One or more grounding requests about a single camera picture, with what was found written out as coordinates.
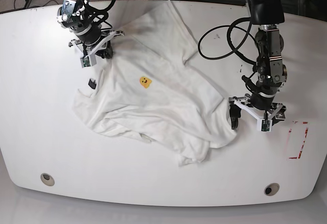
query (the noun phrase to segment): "circular grommet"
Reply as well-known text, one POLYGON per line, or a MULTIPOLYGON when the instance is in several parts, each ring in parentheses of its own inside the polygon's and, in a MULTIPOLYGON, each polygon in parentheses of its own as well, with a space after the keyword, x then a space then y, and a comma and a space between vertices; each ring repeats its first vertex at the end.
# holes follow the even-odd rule
POLYGON ((55 180, 47 173, 41 174, 41 181, 49 187, 52 187, 55 184, 55 180))
POLYGON ((272 183, 265 188, 265 195, 274 196, 279 190, 278 183, 272 183))

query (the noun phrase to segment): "metal bracket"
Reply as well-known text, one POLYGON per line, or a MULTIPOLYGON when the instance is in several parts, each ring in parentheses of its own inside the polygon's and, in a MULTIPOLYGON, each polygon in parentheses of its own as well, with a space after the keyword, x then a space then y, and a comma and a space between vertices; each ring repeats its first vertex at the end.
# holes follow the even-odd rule
POLYGON ((82 67, 90 67, 94 66, 97 63, 96 60, 96 53, 98 51, 101 51, 103 49, 107 48, 107 43, 116 36, 123 36, 124 32, 123 31, 103 31, 103 33, 108 33, 105 38, 103 38, 97 45, 94 47, 91 47, 90 50, 88 51, 87 55, 85 56, 83 54, 83 50, 81 50, 77 45, 81 43, 80 40, 73 39, 71 42, 69 42, 69 47, 74 46, 75 49, 77 49, 81 53, 81 65, 82 67))
POLYGON ((267 35, 271 77, 274 83, 284 82, 285 77, 283 76, 283 59, 279 30, 276 28, 266 30, 265 32, 267 35))
POLYGON ((248 104, 251 104, 249 99, 249 94, 245 94, 244 97, 234 96, 229 98, 229 103, 237 105, 255 118, 256 129, 258 131, 271 132, 274 118, 276 120, 285 120, 285 115, 284 113, 281 113, 281 109, 284 108, 284 110, 286 110, 286 107, 282 103, 273 103, 271 110, 268 111, 268 118, 265 118, 262 111, 259 113, 260 110, 247 106, 248 104))

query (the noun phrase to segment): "white table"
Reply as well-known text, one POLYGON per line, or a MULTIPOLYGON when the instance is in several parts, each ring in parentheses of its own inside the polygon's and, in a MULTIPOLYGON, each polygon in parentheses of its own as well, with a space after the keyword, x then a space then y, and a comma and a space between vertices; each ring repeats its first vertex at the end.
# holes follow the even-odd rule
MULTIPOLYGON (((109 21, 119 29, 160 4, 117 2, 109 21)), ((105 5, 94 3, 98 8, 105 5)), ((236 6, 174 5, 197 40, 207 30, 247 15, 246 8, 236 6)), ((285 122, 272 133, 261 133, 243 112, 233 143, 212 150, 206 162, 178 167, 174 153, 162 146, 97 135, 72 113, 74 94, 88 81, 91 69, 82 69, 78 53, 68 48, 74 35, 57 24, 57 9, 0 15, 0 148, 16 185, 89 200, 158 206, 248 205, 311 193, 327 153, 327 23, 286 15, 279 26, 288 81, 275 100, 288 108, 285 122), (302 156, 296 160, 289 159, 286 145, 293 120, 309 122, 302 156), (53 187, 42 183, 42 173, 54 177, 53 187), (278 183, 280 190, 266 196, 264 189, 271 183, 278 183)), ((203 41, 208 56, 229 50, 225 33, 214 32, 203 41)), ((235 31, 233 42, 243 34, 235 31)), ((241 51, 256 58, 250 39, 241 51)), ((191 64, 226 97, 246 92, 241 76, 249 75, 251 67, 237 56, 208 61, 195 55, 191 64)))

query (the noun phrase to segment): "yellow emoji logo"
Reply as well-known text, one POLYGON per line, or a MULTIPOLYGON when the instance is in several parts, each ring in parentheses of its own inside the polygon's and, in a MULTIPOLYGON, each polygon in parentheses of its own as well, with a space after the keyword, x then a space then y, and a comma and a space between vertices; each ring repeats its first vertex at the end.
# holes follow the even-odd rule
POLYGON ((144 88, 148 88, 149 85, 151 84, 152 80, 148 79, 147 77, 142 77, 142 78, 140 78, 139 82, 142 86, 144 86, 144 88))

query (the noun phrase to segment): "white t-shirt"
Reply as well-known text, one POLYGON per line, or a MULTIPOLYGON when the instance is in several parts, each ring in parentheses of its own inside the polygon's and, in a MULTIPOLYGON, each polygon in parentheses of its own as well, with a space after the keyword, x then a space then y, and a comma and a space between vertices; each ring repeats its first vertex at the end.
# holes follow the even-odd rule
POLYGON ((79 90, 74 112, 93 131, 155 141, 177 152, 179 164, 201 162, 210 147, 231 142, 227 100, 194 68, 197 51, 171 2, 123 27, 113 59, 92 95, 79 90))

